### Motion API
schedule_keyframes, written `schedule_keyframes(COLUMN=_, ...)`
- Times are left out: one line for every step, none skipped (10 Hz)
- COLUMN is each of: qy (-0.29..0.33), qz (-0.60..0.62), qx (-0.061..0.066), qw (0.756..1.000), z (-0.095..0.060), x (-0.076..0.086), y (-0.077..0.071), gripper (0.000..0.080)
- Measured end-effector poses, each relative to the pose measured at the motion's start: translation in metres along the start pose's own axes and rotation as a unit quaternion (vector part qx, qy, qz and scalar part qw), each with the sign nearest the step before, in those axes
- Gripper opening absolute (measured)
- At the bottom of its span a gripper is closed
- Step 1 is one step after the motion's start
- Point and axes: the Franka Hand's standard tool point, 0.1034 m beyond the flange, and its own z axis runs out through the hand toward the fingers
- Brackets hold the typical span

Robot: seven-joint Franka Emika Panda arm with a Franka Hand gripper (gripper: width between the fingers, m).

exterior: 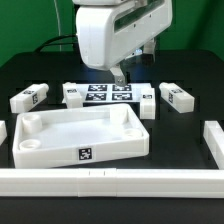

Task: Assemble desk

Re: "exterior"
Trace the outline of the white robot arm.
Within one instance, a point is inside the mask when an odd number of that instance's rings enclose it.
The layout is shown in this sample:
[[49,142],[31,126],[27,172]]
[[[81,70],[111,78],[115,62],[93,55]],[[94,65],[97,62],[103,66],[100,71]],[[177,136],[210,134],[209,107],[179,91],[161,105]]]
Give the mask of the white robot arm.
[[155,37],[172,22],[172,0],[72,0],[79,5],[76,29],[82,61],[110,71],[115,84],[125,86],[123,61],[143,48],[155,52]]

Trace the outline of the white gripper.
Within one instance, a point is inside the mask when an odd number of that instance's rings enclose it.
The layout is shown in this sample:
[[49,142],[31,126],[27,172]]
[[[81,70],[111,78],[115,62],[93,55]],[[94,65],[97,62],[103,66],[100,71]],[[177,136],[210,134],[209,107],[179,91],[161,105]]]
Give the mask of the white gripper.
[[109,70],[124,84],[123,59],[143,46],[143,56],[155,61],[158,34],[172,22],[172,0],[75,0],[76,29],[83,62]]

